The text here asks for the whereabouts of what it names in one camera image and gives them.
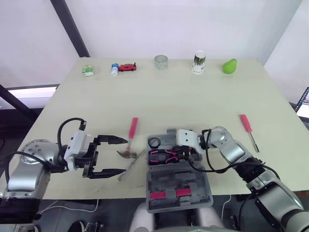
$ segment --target red screwdriver handle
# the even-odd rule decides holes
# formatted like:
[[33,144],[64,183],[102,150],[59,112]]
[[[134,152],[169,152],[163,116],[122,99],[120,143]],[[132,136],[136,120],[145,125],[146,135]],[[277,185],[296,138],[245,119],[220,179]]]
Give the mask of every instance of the red screwdriver handle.
[[129,132],[129,139],[134,138],[138,120],[139,120],[138,117],[132,118],[131,129],[130,129],[130,132]]
[[247,116],[246,115],[240,115],[240,119],[241,119],[241,122],[242,122],[243,126],[245,127],[246,131],[251,132],[252,129],[251,129],[251,126],[250,126],[250,122],[247,119]]

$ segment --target toy car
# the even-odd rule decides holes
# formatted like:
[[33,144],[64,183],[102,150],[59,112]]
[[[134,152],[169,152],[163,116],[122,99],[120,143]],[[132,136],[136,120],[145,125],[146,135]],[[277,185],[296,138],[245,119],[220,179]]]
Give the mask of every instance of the toy car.
[[122,64],[118,67],[118,71],[134,71],[136,70],[136,63],[134,64]]

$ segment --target table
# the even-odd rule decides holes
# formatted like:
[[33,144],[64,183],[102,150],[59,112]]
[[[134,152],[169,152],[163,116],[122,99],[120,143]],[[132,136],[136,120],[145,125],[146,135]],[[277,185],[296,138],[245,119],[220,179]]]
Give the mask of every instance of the table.
[[[226,60],[207,60],[201,75],[191,72],[192,60],[169,60],[169,67],[157,70],[152,59],[80,58],[67,79],[58,87],[22,145],[44,138],[56,142],[59,125],[70,117],[87,121],[86,131],[97,136],[110,134],[127,138],[132,117],[139,117],[132,150],[146,147],[149,135],[167,129],[203,129],[223,126],[233,138],[243,143],[255,157],[274,168],[291,190],[309,189],[309,133],[290,107],[263,66],[255,59],[238,60],[233,74],[224,74]],[[110,75],[111,64],[137,63],[134,72]],[[96,75],[82,76],[82,66],[93,64]],[[248,133],[239,119],[246,114],[260,148],[255,153]],[[65,126],[62,143],[67,144],[79,122]],[[95,171],[102,168],[126,168],[132,159],[120,157],[116,150],[126,145],[98,147]],[[210,150],[212,165],[227,165],[217,149]],[[108,199],[145,197],[145,155],[130,175],[118,182],[109,179],[82,178],[82,170],[52,174],[46,199]],[[17,157],[10,169],[16,166]],[[225,174],[208,174],[214,195],[249,193],[234,170]]]

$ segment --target green pear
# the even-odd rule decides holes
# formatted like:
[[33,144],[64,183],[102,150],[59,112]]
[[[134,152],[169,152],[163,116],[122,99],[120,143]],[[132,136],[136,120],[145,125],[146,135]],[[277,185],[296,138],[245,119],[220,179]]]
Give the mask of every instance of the green pear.
[[226,73],[226,74],[231,74],[231,73],[235,72],[236,65],[237,65],[236,59],[229,60],[228,62],[223,64],[223,66],[222,66],[223,72]]

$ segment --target white cable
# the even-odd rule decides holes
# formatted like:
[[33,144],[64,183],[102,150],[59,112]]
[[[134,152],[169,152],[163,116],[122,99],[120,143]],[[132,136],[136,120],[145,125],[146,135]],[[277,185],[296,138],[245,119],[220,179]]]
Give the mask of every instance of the white cable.
[[52,205],[54,205],[55,203],[57,203],[58,201],[54,201],[53,203],[51,203],[49,206],[47,206],[44,210],[41,210],[40,212],[38,212],[38,214],[41,214],[42,212],[44,212],[45,210],[49,209],[49,207],[51,207]]
[[72,208],[69,208],[69,207],[66,207],[66,206],[62,206],[62,205],[56,205],[56,206],[52,206],[53,204],[55,204],[57,201],[53,202],[50,206],[48,206],[46,209],[44,210],[41,210],[39,212],[39,214],[42,214],[44,213],[46,210],[49,210],[49,209],[54,209],[54,208],[64,208],[64,209],[68,209],[68,210],[72,210],[72,211],[84,211],[84,212],[88,212],[88,213],[93,213],[95,212],[97,209],[98,209],[98,199],[97,199],[97,205],[96,207],[94,208],[94,210],[86,210],[86,209],[72,209]]
[[227,203],[229,203],[229,202],[231,201],[231,199],[232,199],[232,195],[230,194],[230,198],[229,198],[226,202],[223,203],[222,212],[221,212],[221,221],[223,221],[224,207],[225,207],[225,205],[226,205]]

